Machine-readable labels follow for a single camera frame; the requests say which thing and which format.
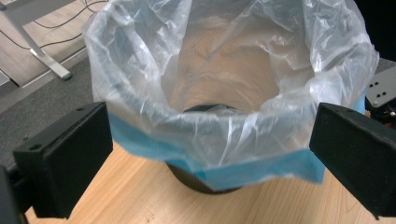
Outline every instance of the cable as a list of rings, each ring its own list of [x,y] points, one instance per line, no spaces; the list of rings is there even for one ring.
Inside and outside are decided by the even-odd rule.
[[[2,33],[7,39],[9,39],[12,43],[14,43],[16,46],[20,47],[21,49],[28,49],[26,47],[23,47],[23,46],[19,45],[17,42],[15,42],[13,39],[11,39],[8,35],[6,35],[2,30],[0,30],[0,33]],[[50,45],[62,44],[62,43],[65,43],[65,42],[69,42],[69,41],[72,41],[74,39],[77,39],[81,35],[82,35],[82,33],[80,33],[79,35],[76,35],[76,36],[74,36],[74,37],[72,37],[70,39],[61,40],[61,41],[57,41],[57,42],[51,42],[51,43],[48,43],[48,44],[40,46],[40,48],[42,49],[42,48],[50,46]]]
[[[107,2],[107,1],[97,1],[97,2],[90,3],[90,4],[86,5],[78,14],[76,14],[75,16],[73,16],[72,18],[70,18],[69,20],[67,20],[67,21],[65,21],[65,22],[63,22],[63,23],[61,23],[61,24],[59,24],[59,25],[56,25],[56,26],[47,26],[47,25],[43,25],[43,24],[41,24],[41,23],[39,23],[39,22],[37,22],[37,21],[34,21],[34,23],[37,24],[37,25],[39,25],[39,26],[41,26],[41,27],[47,28],[47,29],[58,28],[58,27],[61,27],[61,26],[65,25],[65,24],[69,23],[69,22],[72,21],[73,19],[75,19],[75,18],[76,18],[79,14],[81,14],[85,9],[90,9],[90,6],[92,6],[92,5],[94,5],[94,4],[98,4],[98,3],[105,3],[105,2]]]
[[[21,45],[19,45],[17,42],[15,42],[13,39],[11,39],[8,35],[6,35],[2,30],[0,30],[0,32],[7,38],[9,39],[12,43],[14,43],[16,46],[20,47],[21,49],[28,49],[26,47],[23,47]]]
[[[43,26],[43,27],[45,27],[45,28],[48,28],[48,29],[58,28],[58,27],[61,27],[61,26],[65,25],[65,24],[67,24],[67,23],[70,22],[71,20],[73,20],[75,17],[77,17],[79,14],[81,14],[81,12],[84,11],[85,9],[87,9],[89,6],[94,5],[94,4],[97,4],[97,3],[104,3],[104,2],[107,2],[107,1],[97,1],[97,2],[90,3],[89,5],[85,6],[77,15],[75,15],[74,17],[72,17],[70,20],[68,20],[68,21],[66,21],[66,22],[63,22],[62,24],[57,25],[57,26],[54,26],[54,27],[47,27],[47,26],[44,26],[44,25],[42,25],[42,24],[40,24],[40,23],[38,23],[38,22],[36,22],[36,21],[35,21],[35,23],[37,23],[38,25]],[[8,35],[6,35],[2,30],[0,30],[0,33],[2,33],[8,40],[10,40],[13,44],[15,44],[16,46],[20,47],[21,49],[28,49],[28,50],[30,50],[29,48],[26,48],[26,47],[24,47],[24,46],[21,46],[20,44],[18,44],[17,42],[15,42],[11,37],[9,37]],[[61,40],[61,41],[57,41],[57,42],[51,42],[51,43],[48,43],[48,44],[45,44],[45,45],[41,46],[40,48],[42,49],[42,48],[47,47],[47,46],[50,46],[50,45],[62,44],[62,43],[65,43],[65,42],[69,42],[69,41],[72,41],[72,40],[78,38],[78,37],[81,36],[81,35],[82,35],[82,34],[79,34],[79,35],[76,35],[76,36],[74,36],[74,37],[72,37],[72,38],[70,38],[70,39],[66,39],[66,40]]]
[[[70,38],[70,39],[66,39],[66,40],[61,40],[61,41],[57,41],[57,42],[48,43],[48,44],[45,44],[45,45],[41,46],[40,48],[42,49],[42,48],[47,47],[47,46],[50,46],[50,45],[62,44],[62,43],[64,43],[64,42],[69,42],[69,41],[72,41],[72,40],[78,38],[78,37],[81,36],[81,35],[82,35],[82,33],[80,33],[79,35],[76,35],[76,36],[74,36],[74,37],[72,37],[72,38]]]

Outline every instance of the black foam block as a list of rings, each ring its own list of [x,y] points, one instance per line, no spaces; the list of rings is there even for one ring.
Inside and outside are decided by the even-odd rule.
[[[76,109],[14,150],[38,217],[69,217],[112,151],[105,103]]]
[[[338,105],[320,104],[310,148],[375,217],[396,216],[396,132]]]

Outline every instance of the clear plastic bag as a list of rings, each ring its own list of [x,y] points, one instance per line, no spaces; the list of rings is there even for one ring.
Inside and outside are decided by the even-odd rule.
[[[212,189],[320,182],[318,104],[362,108],[378,63],[352,0],[112,0],[84,38],[113,138]]]

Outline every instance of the trash bin liner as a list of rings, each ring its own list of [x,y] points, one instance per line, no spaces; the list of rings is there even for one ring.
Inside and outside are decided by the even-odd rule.
[[[83,30],[113,138],[216,190],[320,182],[318,104],[362,109],[378,63],[351,0],[110,0]]]

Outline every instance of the wooden table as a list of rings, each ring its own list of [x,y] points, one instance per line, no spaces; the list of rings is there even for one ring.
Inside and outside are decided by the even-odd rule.
[[[396,223],[374,217],[330,174],[323,185],[267,181],[225,195],[204,195],[179,183],[162,162],[115,144],[68,219],[30,223]]]

